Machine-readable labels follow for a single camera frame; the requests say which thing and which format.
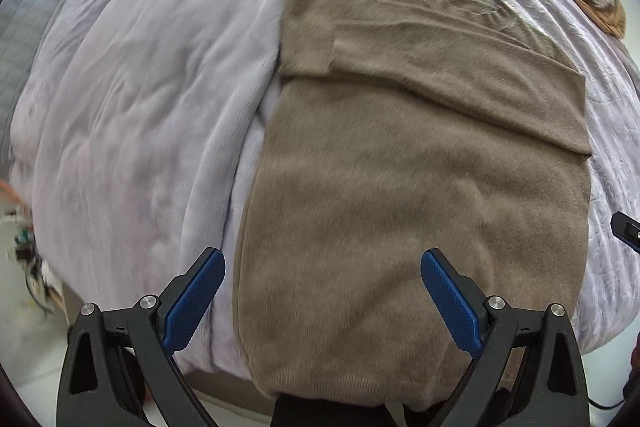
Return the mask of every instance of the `folded sweater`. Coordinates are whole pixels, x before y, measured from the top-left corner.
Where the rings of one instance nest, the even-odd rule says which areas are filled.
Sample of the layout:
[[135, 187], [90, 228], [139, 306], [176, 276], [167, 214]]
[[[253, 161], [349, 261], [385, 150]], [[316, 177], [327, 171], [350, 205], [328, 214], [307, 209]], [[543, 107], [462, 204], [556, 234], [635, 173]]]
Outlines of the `folded sweater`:
[[499, 0], [287, 0], [281, 62], [234, 268], [260, 390], [446, 398], [469, 359], [420, 281], [428, 248], [513, 306], [572, 311], [591, 148], [549, 38]]

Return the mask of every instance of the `metal screw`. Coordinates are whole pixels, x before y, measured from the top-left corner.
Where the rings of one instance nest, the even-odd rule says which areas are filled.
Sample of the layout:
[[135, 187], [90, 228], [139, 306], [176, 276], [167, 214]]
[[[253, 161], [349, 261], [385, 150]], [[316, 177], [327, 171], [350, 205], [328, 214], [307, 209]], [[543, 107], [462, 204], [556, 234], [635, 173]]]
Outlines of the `metal screw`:
[[82, 308], [80, 308], [81, 315], [91, 315], [95, 310], [95, 305], [91, 302], [87, 302], [87, 304], [83, 304]]
[[147, 295], [140, 299], [140, 307], [148, 310], [149, 308], [153, 308], [157, 301], [158, 300], [153, 295]]
[[494, 295], [493, 297], [489, 297], [489, 306], [494, 310], [501, 310], [504, 308], [504, 299], [502, 297], [498, 297]]
[[551, 304], [551, 312], [556, 317], [562, 317], [564, 315], [564, 308], [560, 304]]

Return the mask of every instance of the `floor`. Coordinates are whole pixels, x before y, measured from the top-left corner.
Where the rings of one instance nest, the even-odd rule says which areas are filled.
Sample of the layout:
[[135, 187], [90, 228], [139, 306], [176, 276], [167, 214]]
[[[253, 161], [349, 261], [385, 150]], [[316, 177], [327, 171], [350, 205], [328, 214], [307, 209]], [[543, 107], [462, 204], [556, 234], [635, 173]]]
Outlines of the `floor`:
[[[640, 64], [640, 0], [622, 0], [628, 21], [625, 44]], [[12, 244], [11, 225], [0, 229], [0, 251]], [[630, 370], [629, 358], [640, 332], [640, 316], [617, 338], [583, 357], [592, 399], [612, 405], [622, 398]], [[23, 401], [43, 427], [55, 426], [56, 394], [66, 349], [66, 323], [60, 315], [45, 317], [30, 299], [24, 274], [17, 264], [0, 254], [0, 362]], [[220, 427], [260, 427], [266, 417], [204, 403]], [[162, 427], [155, 404], [145, 406], [149, 421]], [[591, 408], [594, 427], [604, 427], [615, 410]]]

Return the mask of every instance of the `blue gripper pad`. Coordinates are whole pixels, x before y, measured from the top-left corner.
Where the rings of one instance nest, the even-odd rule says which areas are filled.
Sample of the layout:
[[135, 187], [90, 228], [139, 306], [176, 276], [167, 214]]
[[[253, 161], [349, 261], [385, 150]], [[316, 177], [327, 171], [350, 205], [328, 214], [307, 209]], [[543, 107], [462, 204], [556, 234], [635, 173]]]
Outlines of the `blue gripper pad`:
[[430, 251], [422, 254], [420, 276], [458, 349], [478, 356], [482, 349], [478, 318]]
[[187, 347], [224, 278], [225, 258], [216, 250], [166, 316], [162, 347], [169, 356]]

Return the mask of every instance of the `bed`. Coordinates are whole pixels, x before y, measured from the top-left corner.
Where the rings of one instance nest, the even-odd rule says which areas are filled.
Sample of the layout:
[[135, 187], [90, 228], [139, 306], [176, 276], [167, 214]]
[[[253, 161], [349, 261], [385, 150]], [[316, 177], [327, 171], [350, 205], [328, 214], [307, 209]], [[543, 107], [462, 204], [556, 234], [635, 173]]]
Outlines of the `bed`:
[[[640, 309], [640, 262], [609, 231], [613, 212], [640, 215], [632, 197], [640, 186], [640, 76], [621, 43], [570, 0], [504, 1], [551, 36], [587, 79], [589, 253], [572, 318], [587, 353]], [[209, 4], [218, 8], [203, 12]], [[7, 120], [20, 96], [9, 179], [33, 207], [41, 255], [83, 300], [128, 307], [141, 293], [157, 293], [207, 246], [225, 252], [230, 274], [278, 101], [281, 4], [2, 1]], [[44, 8], [36, 16], [30, 5]], [[234, 40], [257, 54], [234, 53]], [[9, 158], [6, 140], [2, 157]], [[177, 360], [183, 369], [248, 379], [232, 328], [230, 279]]]

